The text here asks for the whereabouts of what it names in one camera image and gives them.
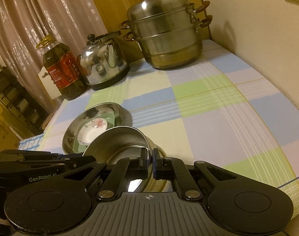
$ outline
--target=table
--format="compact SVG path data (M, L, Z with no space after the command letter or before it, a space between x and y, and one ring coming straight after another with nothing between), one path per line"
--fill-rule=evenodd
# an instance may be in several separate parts
M234 54L211 40L203 46L201 57L184 68L160 71L138 60L114 86L65 100L36 149L63 153L62 138L75 117L116 102L126 110L125 125L139 128L168 156L186 164L205 160L280 188L296 216L299 111Z

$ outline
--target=green plate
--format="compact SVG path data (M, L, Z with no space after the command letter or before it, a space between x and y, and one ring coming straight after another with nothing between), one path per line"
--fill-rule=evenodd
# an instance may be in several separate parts
M103 118L107 121L107 129L110 129L110 128L113 128L114 127L114 113L112 112L106 112L106 113L103 113L101 115L98 115L98 116L95 116L93 118L90 118L89 120L87 121L84 121L81 126L79 127L79 130L78 132L80 131L80 129L86 124L88 123L90 120L93 120L95 118ZM83 153L85 152L87 146L85 145L80 145L77 141L77 135L75 136L75 139L74 139L74 145L73 145L73 152L74 153L77 153L77 154L80 154L80 153Z

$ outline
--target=brown pot handle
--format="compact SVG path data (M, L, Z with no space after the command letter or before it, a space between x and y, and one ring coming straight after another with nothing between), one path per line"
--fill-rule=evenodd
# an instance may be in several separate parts
M132 34L132 32L128 32L126 33L124 36L123 36L123 39L126 41L126 42L132 42L134 41L133 38L129 38L129 35Z
M210 1L204 1L202 3L202 6L200 6L199 8L196 8L193 12L190 13L190 17L192 19L196 19L196 14L204 11L209 5L210 5Z
M210 1L204 1L202 3L202 6L200 6L199 8L195 9L196 13L202 12L204 11L208 6L210 5Z
M212 15L207 15L205 19L199 21L196 26L196 31L198 28L203 28L207 27L211 22L212 22L213 16Z
M119 24L119 28L120 28L121 30L125 30L125 29L130 28L129 26L124 25L124 24L126 24L127 22L129 22L129 21L128 21L128 20L125 20L125 21L121 22L121 23Z

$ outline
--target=oil bottle cap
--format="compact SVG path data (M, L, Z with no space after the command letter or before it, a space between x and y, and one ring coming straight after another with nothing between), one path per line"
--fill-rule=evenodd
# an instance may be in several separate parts
M43 40L41 42L39 42L36 45L36 49L41 49L41 48L47 47L48 45L50 45L51 43L53 43L55 41L56 41L56 39L52 35L48 34L43 38Z

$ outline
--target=metal bowl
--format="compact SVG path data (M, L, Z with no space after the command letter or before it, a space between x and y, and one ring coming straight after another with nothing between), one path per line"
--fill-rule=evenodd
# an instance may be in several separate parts
M152 148L146 136L136 128L120 126L101 133L86 149L83 156L92 155L96 160L104 160L107 164L116 164L126 157L140 157L141 148L149 150L149 160ZM131 192L142 192L152 174L152 165L149 166L149 176L146 180L135 180L129 187Z
M83 123L106 112L114 113L114 127L123 125L125 121L125 113L119 104L109 102L93 106L77 116L67 128L62 140L63 151L67 154L74 154L74 141Z

